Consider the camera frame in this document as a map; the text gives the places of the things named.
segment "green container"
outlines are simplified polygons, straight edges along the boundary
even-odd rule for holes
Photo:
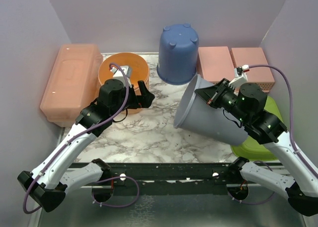
[[[281,121],[283,121],[282,116],[278,110],[275,100],[268,96],[266,100],[265,110],[275,114]],[[239,146],[231,146],[232,152],[235,156],[242,156],[251,161],[261,160],[261,161],[273,161],[277,160],[269,150],[267,150],[264,145],[258,144],[258,142],[248,136],[244,143]]]

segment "gray wall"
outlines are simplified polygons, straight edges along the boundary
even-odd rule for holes
[[[60,129],[39,110],[59,46],[70,40],[49,0],[0,0],[0,225],[27,226],[16,178],[53,150]]]
[[[294,98],[295,138],[318,165],[318,3],[317,0],[286,0],[261,43],[270,64],[287,75]],[[288,122],[289,98],[283,79],[274,73],[271,91],[283,119]]]
[[[189,22],[200,46],[258,46],[285,0],[50,0],[72,42],[156,52],[162,27]]]

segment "gray bucket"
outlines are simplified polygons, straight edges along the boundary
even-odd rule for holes
[[[197,134],[201,134],[217,141],[240,145],[247,139],[247,132],[239,128],[234,122],[226,119],[223,109],[214,109],[207,105],[195,90],[213,86],[212,83],[196,75],[189,83],[179,103],[174,117],[173,126]],[[225,115],[232,120],[239,121],[230,113]]]

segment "white marble surface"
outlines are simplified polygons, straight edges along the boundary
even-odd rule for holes
[[[157,55],[141,55],[150,68],[150,109],[114,123],[89,145],[76,162],[232,162],[230,145],[173,127],[179,101],[187,85],[169,85],[157,75]]]

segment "blue container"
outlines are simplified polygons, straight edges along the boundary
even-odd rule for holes
[[[157,73],[168,84],[186,84],[196,74],[199,38],[190,24],[163,28]]]

